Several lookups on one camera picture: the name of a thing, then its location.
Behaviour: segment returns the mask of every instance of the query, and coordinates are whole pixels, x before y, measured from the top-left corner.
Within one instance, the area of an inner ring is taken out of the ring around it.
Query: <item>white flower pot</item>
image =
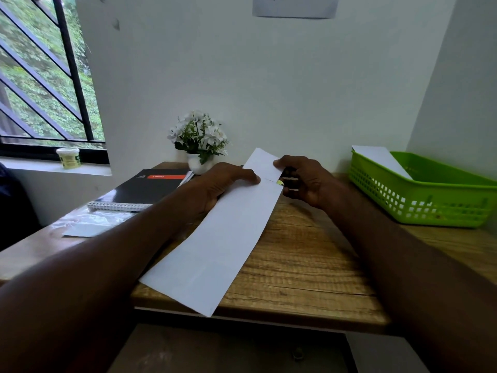
[[[200,157],[198,154],[187,153],[186,156],[188,157],[188,167],[196,175],[202,175],[214,166],[214,156],[210,156],[204,164],[200,163]]]

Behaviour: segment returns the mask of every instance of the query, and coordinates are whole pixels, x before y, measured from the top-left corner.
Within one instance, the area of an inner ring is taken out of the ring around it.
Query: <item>spiral notebook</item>
[[[190,180],[188,169],[146,169],[88,203],[91,210],[141,212]]]

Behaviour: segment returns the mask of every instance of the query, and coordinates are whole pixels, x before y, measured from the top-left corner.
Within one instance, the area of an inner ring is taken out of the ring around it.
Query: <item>sign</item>
[[[252,0],[257,17],[334,18],[339,0]]]

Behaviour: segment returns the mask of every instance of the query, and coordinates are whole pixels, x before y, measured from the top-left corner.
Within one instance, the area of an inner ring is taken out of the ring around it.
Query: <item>wood grain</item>
[[[200,221],[178,232],[154,263],[180,244]],[[497,283],[497,239],[489,233],[402,227]],[[83,240],[62,238],[63,230],[48,226],[1,252],[0,281]],[[131,296],[138,307],[193,312],[140,283]],[[341,232],[322,211],[284,197],[214,315],[371,333],[396,332]]]

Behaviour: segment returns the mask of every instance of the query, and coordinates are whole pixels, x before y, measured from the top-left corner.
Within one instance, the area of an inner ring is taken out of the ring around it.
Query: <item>hand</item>
[[[282,179],[285,187],[283,195],[292,199],[300,199],[316,208],[321,208],[324,194],[330,190],[335,180],[327,170],[316,160],[304,156],[283,156],[274,161],[277,168],[284,168]]]
[[[253,170],[219,162],[204,175],[185,183],[179,189],[192,191],[198,213],[209,212],[216,205],[219,195],[237,180],[245,180],[253,184],[260,183],[260,178]]]

